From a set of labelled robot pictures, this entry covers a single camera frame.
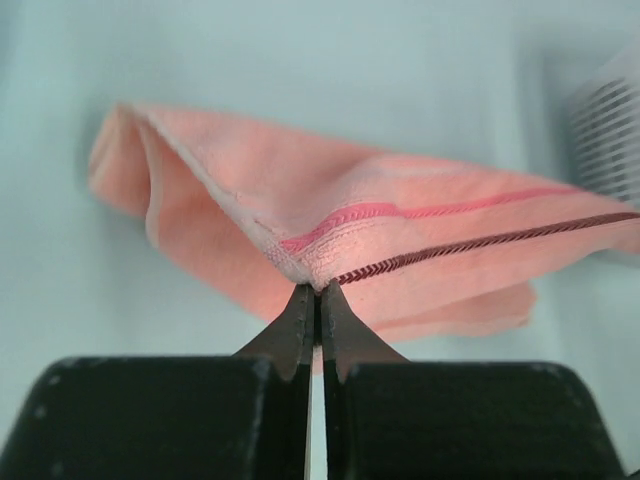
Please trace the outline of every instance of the towel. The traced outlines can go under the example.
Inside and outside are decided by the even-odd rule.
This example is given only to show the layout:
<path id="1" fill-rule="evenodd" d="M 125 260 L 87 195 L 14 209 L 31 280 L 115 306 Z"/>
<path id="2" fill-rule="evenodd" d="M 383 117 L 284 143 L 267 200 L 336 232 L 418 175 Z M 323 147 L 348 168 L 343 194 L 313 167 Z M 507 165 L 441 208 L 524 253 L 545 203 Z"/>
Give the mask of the towel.
<path id="1" fill-rule="evenodd" d="M 529 279 L 597 250 L 640 253 L 640 213 L 610 198 L 231 113 L 117 106 L 89 181 L 254 315 L 336 278 L 387 341 L 523 325 Z"/>

